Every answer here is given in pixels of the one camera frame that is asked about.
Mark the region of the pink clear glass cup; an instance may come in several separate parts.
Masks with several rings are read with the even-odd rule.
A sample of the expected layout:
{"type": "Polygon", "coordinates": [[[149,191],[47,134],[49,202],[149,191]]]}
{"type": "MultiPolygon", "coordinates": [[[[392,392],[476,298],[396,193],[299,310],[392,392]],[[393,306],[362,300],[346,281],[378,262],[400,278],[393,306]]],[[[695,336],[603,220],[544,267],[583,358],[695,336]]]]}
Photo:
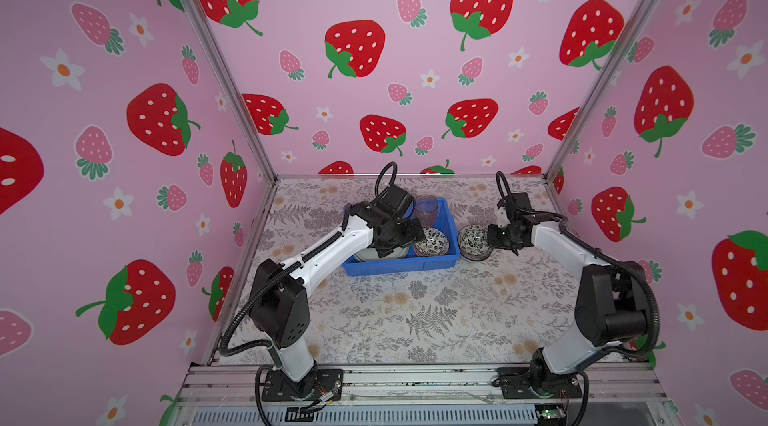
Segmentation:
{"type": "Polygon", "coordinates": [[[417,217],[424,228],[433,227],[436,224],[439,212],[439,200],[429,194],[421,194],[415,198],[414,216],[417,217]]]}

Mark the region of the pale green flower plate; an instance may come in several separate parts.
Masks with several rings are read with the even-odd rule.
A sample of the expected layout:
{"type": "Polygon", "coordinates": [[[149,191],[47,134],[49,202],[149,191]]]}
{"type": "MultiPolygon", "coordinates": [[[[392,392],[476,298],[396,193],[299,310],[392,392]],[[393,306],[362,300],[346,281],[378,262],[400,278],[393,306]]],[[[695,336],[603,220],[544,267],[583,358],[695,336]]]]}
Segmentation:
{"type": "Polygon", "coordinates": [[[354,254],[358,262],[391,261],[406,257],[408,247],[396,247],[386,255],[381,256],[376,248],[365,248],[354,254]]]}

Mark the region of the black leaf pattern bowl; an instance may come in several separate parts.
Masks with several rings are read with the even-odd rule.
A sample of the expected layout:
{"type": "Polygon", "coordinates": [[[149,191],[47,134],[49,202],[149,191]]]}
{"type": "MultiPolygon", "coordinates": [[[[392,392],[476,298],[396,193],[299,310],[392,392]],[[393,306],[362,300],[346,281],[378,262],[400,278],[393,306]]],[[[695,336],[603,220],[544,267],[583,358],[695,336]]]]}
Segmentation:
{"type": "Polygon", "coordinates": [[[450,242],[445,233],[435,227],[424,228],[425,239],[413,245],[420,257],[444,256],[448,253],[450,242]]]}

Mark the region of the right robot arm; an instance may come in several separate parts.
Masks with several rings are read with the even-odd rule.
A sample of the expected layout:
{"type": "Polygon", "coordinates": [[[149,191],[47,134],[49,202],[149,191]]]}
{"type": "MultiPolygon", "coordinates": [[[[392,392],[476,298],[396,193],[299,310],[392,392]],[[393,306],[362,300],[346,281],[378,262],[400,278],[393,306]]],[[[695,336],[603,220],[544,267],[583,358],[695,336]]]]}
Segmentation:
{"type": "Polygon", "coordinates": [[[507,223],[488,226],[491,248],[519,253],[536,247],[578,280],[574,324],[533,354],[525,375],[507,375],[503,385],[518,382],[540,397],[556,395],[607,355],[644,359],[653,351],[660,311],[639,264],[619,261],[589,245],[567,227],[562,215],[533,209],[525,193],[503,192],[498,206],[507,223]]]}

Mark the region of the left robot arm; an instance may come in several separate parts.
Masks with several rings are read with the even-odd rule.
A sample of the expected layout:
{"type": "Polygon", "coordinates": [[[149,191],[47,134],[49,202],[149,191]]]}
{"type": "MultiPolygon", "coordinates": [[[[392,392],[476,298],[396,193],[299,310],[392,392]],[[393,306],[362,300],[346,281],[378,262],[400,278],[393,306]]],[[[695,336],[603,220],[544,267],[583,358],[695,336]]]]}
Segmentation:
{"type": "Polygon", "coordinates": [[[419,220],[409,215],[415,200],[394,184],[374,200],[348,205],[342,222],[308,249],[281,263],[262,262],[246,308],[255,325],[272,341],[272,356],[294,383],[314,375],[316,361],[304,335],[309,327],[309,297],[319,284],[351,256],[364,249],[384,257],[424,238],[419,220]]]}

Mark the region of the blue plastic bin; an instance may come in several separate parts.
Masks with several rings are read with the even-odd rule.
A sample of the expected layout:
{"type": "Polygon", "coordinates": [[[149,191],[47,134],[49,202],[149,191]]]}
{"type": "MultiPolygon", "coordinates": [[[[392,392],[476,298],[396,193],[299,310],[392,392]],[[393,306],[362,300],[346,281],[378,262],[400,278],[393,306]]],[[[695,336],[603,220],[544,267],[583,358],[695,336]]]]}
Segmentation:
{"type": "Polygon", "coordinates": [[[459,254],[458,230],[444,198],[418,200],[417,205],[435,206],[434,224],[424,228],[425,239],[408,248],[395,248],[380,256],[375,248],[366,248],[349,257],[343,268],[349,276],[372,276],[452,268],[459,254]]]}

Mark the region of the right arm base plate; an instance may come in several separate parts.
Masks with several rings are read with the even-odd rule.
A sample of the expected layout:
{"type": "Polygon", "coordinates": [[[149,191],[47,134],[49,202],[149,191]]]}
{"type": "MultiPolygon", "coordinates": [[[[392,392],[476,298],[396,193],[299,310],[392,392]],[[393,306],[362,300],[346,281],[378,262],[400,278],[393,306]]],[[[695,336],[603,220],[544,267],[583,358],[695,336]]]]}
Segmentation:
{"type": "Polygon", "coordinates": [[[575,375],[555,375],[533,367],[502,367],[491,380],[505,399],[581,399],[582,389],[575,375]]]}

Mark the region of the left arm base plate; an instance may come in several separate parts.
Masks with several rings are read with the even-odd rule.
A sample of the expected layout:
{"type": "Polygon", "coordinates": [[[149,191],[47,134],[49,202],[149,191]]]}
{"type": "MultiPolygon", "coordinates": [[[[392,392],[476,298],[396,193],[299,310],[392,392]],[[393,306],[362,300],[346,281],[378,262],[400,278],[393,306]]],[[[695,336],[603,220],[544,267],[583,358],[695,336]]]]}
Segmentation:
{"type": "Polygon", "coordinates": [[[314,368],[299,381],[291,380],[282,370],[269,370],[260,384],[260,399],[267,402],[336,401],[341,398],[344,370],[314,368]]]}

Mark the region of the aluminium front rail frame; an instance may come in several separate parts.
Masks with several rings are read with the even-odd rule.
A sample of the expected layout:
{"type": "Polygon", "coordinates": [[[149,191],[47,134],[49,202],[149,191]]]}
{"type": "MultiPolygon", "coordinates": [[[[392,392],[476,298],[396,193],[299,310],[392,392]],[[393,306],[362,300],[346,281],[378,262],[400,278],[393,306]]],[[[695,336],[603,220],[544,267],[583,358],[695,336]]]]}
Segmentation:
{"type": "Polygon", "coordinates": [[[194,367],[172,425],[679,425],[645,364],[599,363],[550,398],[492,384],[497,364],[343,365],[340,391],[312,414],[277,401],[266,368],[194,367]]]}

